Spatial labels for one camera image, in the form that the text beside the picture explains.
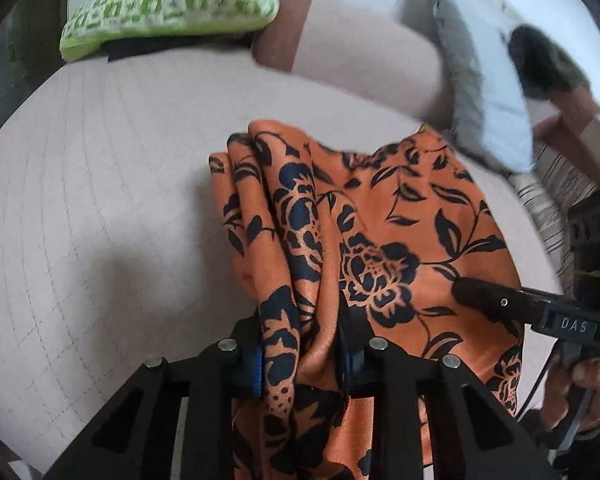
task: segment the black cable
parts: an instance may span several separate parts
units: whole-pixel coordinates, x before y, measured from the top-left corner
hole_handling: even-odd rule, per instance
[[[536,394],[536,391],[538,390],[538,387],[540,386],[542,378],[544,378],[544,376],[546,375],[547,370],[549,369],[549,364],[551,363],[551,358],[554,356],[554,352],[555,352],[556,347],[558,346],[558,343],[560,343],[560,341],[556,341],[554,343],[554,347],[551,348],[551,352],[549,353],[549,357],[544,362],[544,366],[542,367],[542,371],[538,375],[538,378],[536,379],[536,382],[534,383],[533,387],[531,388],[531,392],[528,394],[528,396],[526,396],[525,402],[522,404],[522,408],[520,408],[518,414],[516,415],[516,420],[518,422],[520,422],[520,419],[524,415],[525,410],[528,408],[529,403],[531,402],[531,399]]]

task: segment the black floral pattern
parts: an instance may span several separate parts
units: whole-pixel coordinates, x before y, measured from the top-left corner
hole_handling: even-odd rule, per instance
[[[371,450],[367,449],[365,455],[358,460],[358,469],[362,476],[369,476],[371,472]]]
[[[240,210],[240,197],[233,193],[222,209],[224,221],[222,225],[226,227],[226,235],[232,247],[244,256],[244,244],[242,243],[242,234],[244,224],[242,222],[242,211]]]
[[[398,153],[399,144],[388,144],[375,150],[371,155],[363,155],[356,152],[342,152],[342,164],[345,168],[353,170],[366,170],[374,168],[378,170],[380,166],[391,156]]]
[[[511,413],[516,411],[518,398],[516,388],[520,380],[522,368],[522,345],[507,349],[493,367],[493,377],[487,381],[487,388],[498,397],[498,400]]]
[[[211,170],[211,173],[224,173],[224,162],[216,156],[210,156],[209,169]]]
[[[409,284],[418,257],[400,242],[376,247],[362,233],[340,243],[340,290],[350,306],[363,306],[380,325],[392,328],[413,319]]]
[[[296,454],[302,468],[311,470],[320,465],[331,426],[344,405],[345,399],[341,392],[323,390],[306,384],[296,385],[296,418],[308,417],[311,421],[310,424],[303,424],[304,428],[296,437]]]
[[[322,269],[314,176],[298,162],[288,162],[278,175],[282,187],[273,193],[281,238],[294,281],[317,282]]]

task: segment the gray pillow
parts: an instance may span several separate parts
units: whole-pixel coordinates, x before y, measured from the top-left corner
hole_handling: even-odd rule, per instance
[[[452,133],[494,171],[533,168],[533,134],[500,31],[470,0],[437,0],[434,15],[454,90]]]

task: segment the black handle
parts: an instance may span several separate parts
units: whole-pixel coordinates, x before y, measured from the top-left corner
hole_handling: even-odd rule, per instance
[[[571,447],[593,396],[592,388],[572,386],[567,395],[569,413],[544,438],[549,449],[565,451]]]

